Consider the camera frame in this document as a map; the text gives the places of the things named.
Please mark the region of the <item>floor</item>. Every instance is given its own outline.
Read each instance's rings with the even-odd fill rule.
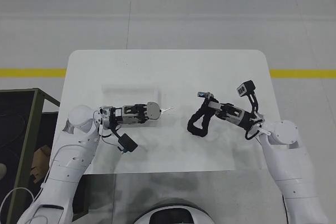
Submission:
[[[258,49],[270,69],[336,69],[336,0],[0,0],[0,68],[65,68],[77,49]],[[0,78],[60,99],[63,78]],[[336,223],[336,80],[273,79],[282,119],[300,129]],[[55,110],[45,105],[45,110]],[[91,176],[75,223],[130,223],[166,198],[216,223],[285,223],[267,170]]]

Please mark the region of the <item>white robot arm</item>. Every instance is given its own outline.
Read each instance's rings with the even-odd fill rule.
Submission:
[[[99,111],[84,105],[75,107],[54,144],[41,190],[18,223],[71,223],[78,182],[92,162],[100,138],[107,137],[102,130],[110,129],[118,137],[122,153],[133,152],[138,145],[127,134],[120,136],[116,127],[157,120],[161,112],[155,102],[122,108],[104,106]]]
[[[286,201],[290,223],[329,223],[316,193],[315,170],[297,126],[288,120],[270,122],[263,119],[258,114],[254,90],[252,81],[244,82],[237,88],[241,97],[248,96],[252,105],[251,112],[232,104],[219,104],[209,92],[199,92],[198,96],[206,98],[205,104],[214,110],[216,117],[244,128],[247,140],[254,137],[259,139],[269,172]],[[274,145],[285,145],[287,148],[274,148]]]

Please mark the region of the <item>white table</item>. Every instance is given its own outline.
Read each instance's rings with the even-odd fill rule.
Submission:
[[[266,169],[257,141],[245,140],[239,127],[213,117],[206,137],[186,131],[203,102],[198,91],[250,111],[247,97],[236,92],[247,80],[256,85],[259,112],[279,120],[267,61],[257,50],[78,50],[69,58],[55,139],[76,105],[121,107],[154,100],[174,110],[144,127],[119,131],[139,145],[133,153],[121,155],[100,142],[85,174]]]

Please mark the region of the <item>black fabric strap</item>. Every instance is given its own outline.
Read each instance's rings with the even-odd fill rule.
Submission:
[[[210,99],[205,99],[199,110],[195,112],[195,114],[193,114],[192,117],[189,119],[188,126],[186,128],[188,132],[195,136],[201,137],[204,137],[208,134],[209,122],[211,121],[212,116],[214,116],[215,114],[215,109],[208,106],[211,101],[219,103],[219,101],[213,97],[210,97]],[[194,126],[194,123],[201,117],[203,117],[202,129]]]

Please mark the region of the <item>black cable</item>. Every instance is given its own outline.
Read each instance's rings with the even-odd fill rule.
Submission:
[[[258,124],[258,123],[260,123],[260,122],[262,122],[263,121],[263,119],[260,119],[260,120],[257,120],[257,121],[255,121],[252,125],[251,125],[251,127],[253,127],[254,125],[256,125],[256,124]],[[255,132],[252,136],[250,136],[250,137],[248,137],[248,134],[249,134],[249,131],[247,130],[246,132],[245,132],[245,139],[246,140],[252,140],[255,136],[257,136],[258,134],[259,134],[259,130],[257,130],[257,132]]]
[[[18,113],[9,113],[9,114],[2,114],[0,115],[0,118],[4,118],[4,117],[7,117],[7,116],[18,116],[21,121],[22,121],[22,131],[20,132],[20,134],[18,134],[17,136],[15,136],[15,138],[12,138],[10,141],[4,143],[3,145],[0,146],[0,149],[6,149],[8,151],[10,151],[12,154],[15,155],[15,157],[17,157],[19,160],[20,160],[20,157],[14,152],[12,151],[11,149],[9,148],[5,148],[7,145],[9,145],[10,143],[14,142],[15,140],[17,140],[19,137],[22,136],[22,134],[25,132],[25,125],[26,125],[26,122],[25,122],[25,119],[23,118],[22,115],[18,114]]]
[[[113,132],[111,134],[109,134],[108,136],[102,136],[103,138],[108,138],[108,137],[111,137],[113,135]]]
[[[283,202],[283,204],[284,204],[284,209],[285,209],[286,223],[289,224],[289,218],[288,218],[288,215],[287,215],[287,209],[286,209],[286,204],[285,204],[285,198],[284,198],[284,195],[282,196],[282,202]]]

